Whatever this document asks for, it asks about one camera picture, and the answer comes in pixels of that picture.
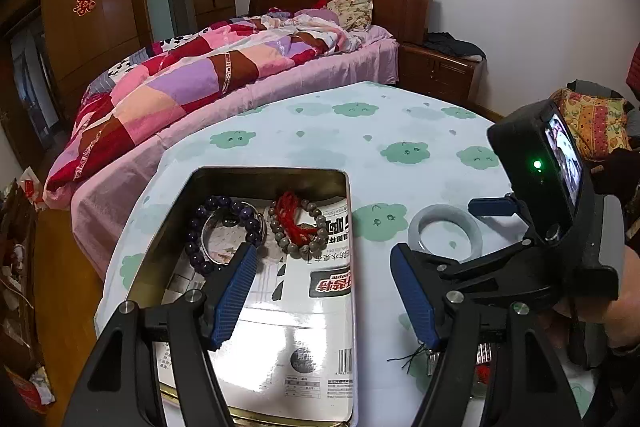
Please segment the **person's right hand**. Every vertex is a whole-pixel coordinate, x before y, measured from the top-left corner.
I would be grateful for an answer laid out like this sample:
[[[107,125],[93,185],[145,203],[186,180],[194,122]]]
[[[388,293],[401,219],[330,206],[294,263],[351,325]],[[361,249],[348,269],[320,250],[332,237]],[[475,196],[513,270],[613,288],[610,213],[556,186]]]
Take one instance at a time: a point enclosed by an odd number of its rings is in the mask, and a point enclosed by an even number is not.
[[[625,247],[623,282],[616,300],[603,298],[576,298],[575,312],[581,322],[604,327],[608,347],[616,355],[631,355],[639,351],[639,256]],[[554,347],[563,348],[568,339],[564,317],[570,319],[570,305],[566,299],[551,311],[539,315],[539,324]]]

